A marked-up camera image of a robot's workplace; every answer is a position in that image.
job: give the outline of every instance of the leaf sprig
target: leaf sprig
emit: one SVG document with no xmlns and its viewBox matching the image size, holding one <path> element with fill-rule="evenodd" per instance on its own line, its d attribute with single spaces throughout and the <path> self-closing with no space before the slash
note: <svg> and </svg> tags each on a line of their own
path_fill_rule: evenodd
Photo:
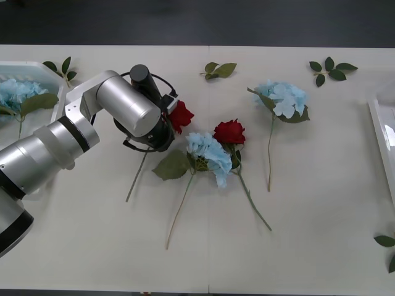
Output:
<svg viewBox="0 0 395 296">
<path fill-rule="evenodd" d="M 204 75 L 204 78 L 206 80 L 211 80 L 214 78 L 228 78 L 233 71 L 235 70 L 237 64 L 236 63 L 227 63 L 227 64 L 217 64 L 215 62 L 209 62 L 205 67 L 204 71 L 205 73 L 201 73 L 201 75 Z"/>
<path fill-rule="evenodd" d="M 394 247 L 395 239 L 389 236 L 376 236 L 375 241 L 377 244 L 382 245 L 383 247 Z M 389 263 L 388 273 L 393 273 L 395 271 L 395 255 L 392 257 L 391 262 Z"/>
<path fill-rule="evenodd" d="M 322 71 L 322 66 L 318 62 L 311 61 L 310 68 L 315 72 L 314 76 L 317 76 L 315 79 L 315 85 L 317 87 L 321 87 L 325 83 L 325 74 L 328 74 L 329 77 L 336 81 L 344 81 L 346 80 L 346 73 L 355 71 L 358 68 L 349 63 L 340 63 L 335 67 L 335 62 L 331 57 L 327 57 L 325 60 L 325 70 Z"/>
<path fill-rule="evenodd" d="M 26 115 L 32 113 L 38 109 L 52 109 L 55 107 L 56 103 L 59 101 L 55 94 L 37 94 L 33 97 L 27 98 L 21 105 L 19 112 L 0 105 L 0 115 L 12 115 L 15 120 L 19 122 L 19 136 L 22 133 L 22 123 L 25 121 Z"/>
<path fill-rule="evenodd" d="M 61 72 L 57 70 L 57 67 L 54 62 L 50 62 L 47 60 L 46 62 L 43 62 L 43 64 L 48 68 L 50 68 L 53 72 L 58 74 L 60 77 L 62 77 L 66 81 L 67 86 L 70 87 L 70 81 L 72 81 L 74 77 L 77 75 L 75 71 L 69 71 L 71 61 L 72 61 L 72 57 L 68 57 L 63 61 Z"/>
</svg>

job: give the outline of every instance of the red rose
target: red rose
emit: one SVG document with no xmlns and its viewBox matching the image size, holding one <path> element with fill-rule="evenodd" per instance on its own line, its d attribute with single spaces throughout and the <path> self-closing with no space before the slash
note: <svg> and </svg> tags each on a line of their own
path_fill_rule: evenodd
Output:
<svg viewBox="0 0 395 296">
<path fill-rule="evenodd" d="M 178 101 L 177 107 L 175 107 L 174 111 L 167 118 L 172 122 L 174 130 L 181 134 L 181 127 L 190 124 L 194 116 L 194 114 L 185 108 L 185 103 L 183 101 Z"/>
<path fill-rule="evenodd" d="M 246 137 L 243 136 L 245 128 L 240 122 L 231 120 L 228 122 L 221 122 L 214 129 L 214 139 L 223 144 L 244 144 Z"/>
</svg>

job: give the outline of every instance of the white tray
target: white tray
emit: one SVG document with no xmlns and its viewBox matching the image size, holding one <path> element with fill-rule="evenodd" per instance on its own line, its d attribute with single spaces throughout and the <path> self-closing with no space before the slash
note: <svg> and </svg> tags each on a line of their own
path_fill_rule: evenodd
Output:
<svg viewBox="0 0 395 296">
<path fill-rule="evenodd" d="M 38 128 L 48 125 L 59 119 L 64 111 L 65 97 L 69 90 L 65 81 L 56 75 L 47 66 L 37 62 L 1 62 L 0 61 L 0 82 L 10 78 L 17 81 L 34 81 L 40 83 L 42 88 L 48 89 L 52 94 L 56 94 L 59 102 L 53 109 L 39 109 L 28 114 L 22 125 L 20 138 L 31 135 Z M 19 122 L 12 120 L 9 123 L 0 123 L 0 150 L 18 140 Z M 42 189 L 36 191 L 34 196 L 26 197 L 26 200 L 36 200 L 44 194 Z"/>
<path fill-rule="evenodd" d="M 395 81 L 377 92 L 369 102 L 389 190 L 395 204 Z"/>
</svg>

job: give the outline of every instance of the hydrangea flower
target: hydrangea flower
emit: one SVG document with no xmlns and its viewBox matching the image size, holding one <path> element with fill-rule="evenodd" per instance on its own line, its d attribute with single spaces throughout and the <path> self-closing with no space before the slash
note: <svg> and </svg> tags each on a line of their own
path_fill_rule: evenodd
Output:
<svg viewBox="0 0 395 296">
<path fill-rule="evenodd" d="M 230 154 L 209 133 L 204 135 L 190 133 L 186 138 L 188 140 L 187 151 L 195 158 L 204 157 L 208 161 L 208 169 L 214 173 L 217 179 L 218 187 L 226 187 L 227 176 L 232 169 Z"/>
<path fill-rule="evenodd" d="M 274 82 L 267 80 L 266 84 L 260 84 L 255 91 L 269 97 L 276 103 L 273 109 L 277 116 L 284 115 L 286 118 L 291 118 L 295 111 L 302 116 L 304 107 L 308 100 L 305 91 L 287 82 Z M 263 105 L 258 95 L 254 95 L 253 100 L 260 105 Z"/>
<path fill-rule="evenodd" d="M 26 99 L 47 92 L 48 90 L 41 88 L 37 82 L 18 82 L 15 79 L 8 79 L 0 83 L 0 104 L 18 112 L 20 104 Z"/>
</svg>

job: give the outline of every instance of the flower stem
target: flower stem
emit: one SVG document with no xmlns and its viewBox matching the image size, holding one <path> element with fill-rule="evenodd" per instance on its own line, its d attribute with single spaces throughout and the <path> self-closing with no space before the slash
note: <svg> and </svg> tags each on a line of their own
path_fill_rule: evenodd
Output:
<svg viewBox="0 0 395 296">
<path fill-rule="evenodd" d="M 251 192 L 250 192 L 250 190 L 248 190 L 248 188 L 247 188 L 247 186 L 246 186 L 246 183 L 244 182 L 243 176 L 241 176 L 241 169 L 242 169 L 241 160 L 237 157 L 237 155 L 236 155 L 236 153 L 235 153 L 234 150 L 233 150 L 233 155 L 236 157 L 237 161 L 240 163 L 239 170 L 238 170 L 238 172 L 237 172 L 236 175 L 239 176 L 239 179 L 240 179 L 240 181 L 241 181 L 241 184 L 243 185 L 244 191 L 246 192 L 246 195 L 247 195 L 247 197 L 248 197 L 249 203 L 251 204 L 251 207 L 252 207 L 252 208 L 254 209 L 254 211 L 257 213 L 257 215 L 259 216 L 259 218 L 265 223 L 266 227 L 268 227 L 268 229 L 269 229 L 270 231 L 272 231 L 272 228 L 271 228 L 271 227 L 269 226 L 269 224 L 265 221 L 264 217 L 262 217 L 262 215 L 259 213 L 257 207 L 255 206 L 254 202 L 252 201 Z"/>
<path fill-rule="evenodd" d="M 131 185 L 131 188 L 130 188 L 130 190 L 129 190 L 128 197 L 126 198 L 126 202 L 129 201 L 130 194 L 131 194 L 131 192 L 133 191 L 133 188 L 135 187 L 135 184 L 136 184 L 138 175 L 140 175 L 140 171 L 141 171 L 141 168 L 143 167 L 143 164 L 144 164 L 144 161 L 145 161 L 145 159 L 146 159 L 146 157 L 147 157 L 147 154 L 148 154 L 148 152 L 146 152 L 146 153 L 144 154 L 143 160 L 142 160 L 141 163 L 140 163 L 140 167 L 138 168 L 138 171 L 137 171 L 137 174 L 136 174 L 136 176 L 135 176 L 135 179 L 133 180 L 133 184 Z"/>
<path fill-rule="evenodd" d="M 269 144 L 267 145 L 267 154 L 269 157 L 269 180 L 267 183 L 267 190 L 270 192 L 270 183 L 272 180 L 272 163 L 270 162 L 270 141 L 272 140 L 272 134 L 274 129 L 274 121 L 276 120 L 276 115 L 272 114 L 272 128 L 270 129 Z"/>
<path fill-rule="evenodd" d="M 188 191 L 188 189 L 189 189 L 189 186 L 191 185 L 191 182 L 192 182 L 193 176 L 195 175 L 195 172 L 196 172 L 196 171 L 194 171 L 194 173 L 191 175 L 191 179 L 189 179 L 188 185 L 187 185 L 186 190 L 185 190 L 185 193 L 184 193 L 183 200 L 181 201 L 181 205 L 180 205 L 180 207 L 178 208 L 177 214 L 176 214 L 175 217 L 174 217 L 174 221 L 173 221 L 173 224 L 172 224 L 172 228 L 170 228 L 170 233 L 168 234 L 168 238 L 167 238 L 167 242 L 166 242 L 166 250 L 168 250 L 168 245 L 169 245 L 169 243 L 170 243 L 170 237 L 172 236 L 174 224 L 175 224 L 175 222 L 176 222 L 176 220 L 177 220 L 178 214 L 180 213 L 181 207 L 183 206 L 183 203 L 184 203 L 184 200 L 185 200 L 185 197 L 186 197 L 186 193 L 187 193 L 187 191 Z"/>
</svg>

